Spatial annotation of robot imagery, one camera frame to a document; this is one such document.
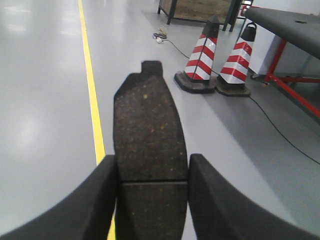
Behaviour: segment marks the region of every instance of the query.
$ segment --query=yellow floor line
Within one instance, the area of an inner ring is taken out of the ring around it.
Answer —
[[[95,149],[95,161],[98,165],[102,159],[105,157],[105,145],[104,138],[102,135],[101,121],[98,108],[98,100],[96,93],[96,85],[94,79],[94,72],[92,68],[92,61],[90,55],[90,48],[87,35],[87,27],[85,21],[85,13],[82,4],[82,0],[78,0],[79,12],[80,12],[80,21],[82,29],[82,41],[83,41],[83,50],[84,50],[84,59],[86,67],[86,78],[88,82],[89,89],[89,99],[90,99],[90,109],[91,109],[91,118],[92,118],[92,128],[93,128],[93,139],[94,139],[94,149]],[[109,230],[107,240],[115,240],[115,220],[112,218],[111,227]]]

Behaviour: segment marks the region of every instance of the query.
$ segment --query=red table leg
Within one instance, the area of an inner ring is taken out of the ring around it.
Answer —
[[[304,83],[319,83],[318,79],[308,79],[308,78],[294,78],[294,77],[277,77],[274,75],[277,64],[280,60],[280,57],[285,49],[287,41],[282,39],[276,54],[274,55],[273,61],[269,67],[268,73],[265,77],[266,81],[274,81],[278,86],[284,89],[288,94],[294,97],[299,103],[301,103],[304,107],[306,107],[309,111],[315,114],[318,118],[320,118],[320,110],[312,105],[309,101],[307,101],[304,97],[294,91],[291,87],[289,87],[285,82],[304,82]]]

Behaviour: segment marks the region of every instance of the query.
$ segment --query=floor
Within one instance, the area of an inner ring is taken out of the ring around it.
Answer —
[[[144,60],[160,60],[188,154],[201,153],[236,188],[320,235],[320,125],[273,85],[248,77],[250,98],[189,94],[173,81],[188,59],[152,33],[161,26],[186,55],[202,23],[157,14],[158,0],[84,0],[105,152],[114,153],[113,95]],[[238,37],[219,32],[213,69]],[[96,166],[78,0],[0,1],[0,235],[69,194]],[[183,240],[196,239],[190,214]]]

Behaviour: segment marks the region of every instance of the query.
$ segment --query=red and white striped traffic cone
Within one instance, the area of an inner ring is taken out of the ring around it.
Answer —
[[[185,91],[193,94],[213,93],[216,86],[210,80],[219,33],[219,19],[214,15],[206,21],[202,34],[184,69],[174,80]]]
[[[219,93],[235,97],[250,95],[250,90],[245,86],[245,81],[256,31],[257,25],[253,22],[245,26],[219,76],[215,79],[216,89]]]

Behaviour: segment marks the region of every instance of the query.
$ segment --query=white stripe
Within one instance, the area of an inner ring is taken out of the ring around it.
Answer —
[[[198,74],[203,80],[210,80],[210,75],[203,71],[200,67],[196,68],[195,73]]]
[[[244,84],[245,82],[240,80],[239,78],[232,76],[230,74],[220,73],[220,76],[228,83],[228,84]]]
[[[184,71],[187,74],[193,74],[196,71],[196,66],[186,66]]]
[[[209,68],[212,68],[212,64],[214,63],[214,61],[210,57],[208,57],[208,55],[204,52],[202,53],[200,60]]]
[[[230,56],[241,56],[243,57],[245,60],[247,60],[248,62],[250,62],[250,55],[242,48],[240,49],[234,49],[232,50],[232,52],[230,53]]]
[[[206,38],[199,38],[199,40],[196,42],[196,47],[199,47],[199,46],[203,46],[205,45],[205,41],[206,41]]]
[[[189,58],[189,61],[191,61],[191,60],[199,60],[200,59],[200,54],[201,54],[201,52],[192,53],[190,58]]]
[[[243,73],[244,75],[248,74],[248,69],[246,69],[245,67],[243,67],[242,65],[240,65],[237,62],[229,62],[227,61],[224,65],[224,68],[231,68],[231,69],[237,69],[239,72]]]
[[[205,46],[215,52],[216,44],[210,38],[207,39]]]

